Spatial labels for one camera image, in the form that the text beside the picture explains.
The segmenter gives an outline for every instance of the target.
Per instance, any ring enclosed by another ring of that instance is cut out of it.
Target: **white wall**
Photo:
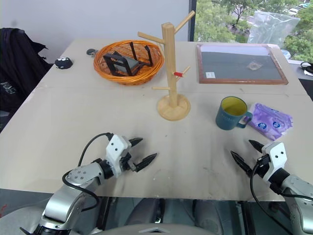
[[[189,0],[1,0],[0,27],[25,30],[49,48],[52,63],[75,38],[137,39],[142,31],[162,37],[161,24],[175,26],[188,15]],[[188,24],[176,35],[188,40]]]

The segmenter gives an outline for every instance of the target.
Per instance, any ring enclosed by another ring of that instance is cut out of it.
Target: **wooden mug tree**
[[[188,66],[183,72],[176,72],[175,34],[195,15],[189,15],[177,27],[171,23],[162,24],[163,39],[138,32],[138,36],[164,45],[164,56],[168,87],[152,87],[154,90],[168,90],[169,95],[163,97],[157,104],[158,113],[165,119],[177,121],[183,119],[190,111],[190,103],[182,94],[177,94],[177,81],[190,69]]]

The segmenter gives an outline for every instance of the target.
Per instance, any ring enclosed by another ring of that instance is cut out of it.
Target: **wooden base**
[[[169,95],[164,96],[157,103],[157,111],[166,120],[181,120],[188,115],[191,105],[188,99],[182,94],[177,95],[177,103],[178,106],[176,106],[175,108],[171,107]]]

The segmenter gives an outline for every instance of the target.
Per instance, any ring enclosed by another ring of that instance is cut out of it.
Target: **mug handle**
[[[245,128],[246,125],[252,120],[253,114],[250,112],[246,112],[245,116],[248,118],[245,124],[237,123],[237,126],[240,128]]]

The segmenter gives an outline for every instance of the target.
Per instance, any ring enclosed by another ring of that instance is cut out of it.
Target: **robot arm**
[[[65,184],[48,201],[34,233],[21,228],[25,234],[68,235],[80,213],[97,206],[95,204],[84,209],[86,198],[90,195],[98,203],[94,192],[106,179],[118,177],[129,169],[138,172],[149,165],[157,155],[152,154],[141,163],[134,164],[128,151],[142,141],[142,138],[128,140],[124,136],[108,134],[110,142],[106,148],[106,159],[97,159],[89,165],[79,166],[66,173],[63,176]]]
[[[274,192],[284,197],[289,207],[293,234],[313,234],[313,186],[284,170],[287,161],[284,144],[274,142],[264,146],[256,141],[249,142],[263,155],[258,159],[256,173],[270,183]],[[252,169],[244,160],[235,152],[231,151],[231,154],[246,174],[253,177]]]

